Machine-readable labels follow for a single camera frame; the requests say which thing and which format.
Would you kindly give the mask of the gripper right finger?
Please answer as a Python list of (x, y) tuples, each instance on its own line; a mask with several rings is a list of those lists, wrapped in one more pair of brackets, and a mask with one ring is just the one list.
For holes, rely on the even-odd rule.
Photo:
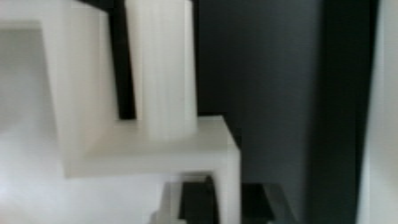
[(273, 183), (241, 185), (241, 224), (298, 224), (282, 188)]

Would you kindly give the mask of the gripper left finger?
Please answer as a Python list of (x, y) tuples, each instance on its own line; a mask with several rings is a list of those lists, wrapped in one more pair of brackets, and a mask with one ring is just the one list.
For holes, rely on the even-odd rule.
[(218, 224), (214, 182), (209, 175), (184, 175), (165, 183), (150, 224)]

